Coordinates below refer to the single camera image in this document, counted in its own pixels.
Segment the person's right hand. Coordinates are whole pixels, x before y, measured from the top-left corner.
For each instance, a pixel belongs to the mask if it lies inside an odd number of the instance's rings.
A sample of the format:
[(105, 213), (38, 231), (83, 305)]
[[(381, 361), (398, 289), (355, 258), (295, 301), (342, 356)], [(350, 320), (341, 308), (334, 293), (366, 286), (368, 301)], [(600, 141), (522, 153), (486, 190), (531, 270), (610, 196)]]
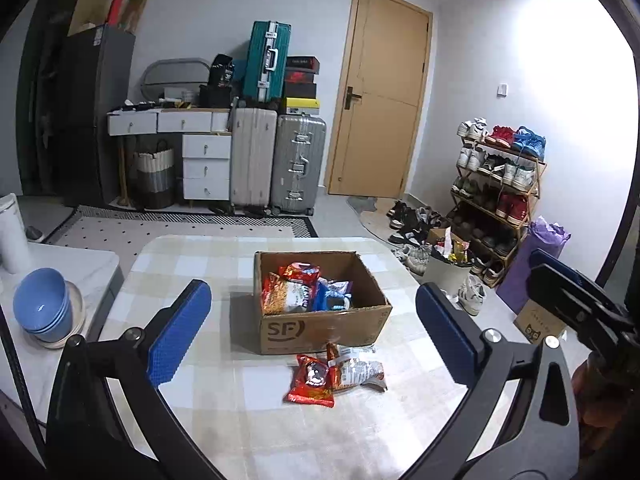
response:
[(576, 368), (572, 386), (582, 446), (598, 450), (614, 434), (638, 434), (639, 386), (623, 382), (598, 352), (591, 352)]

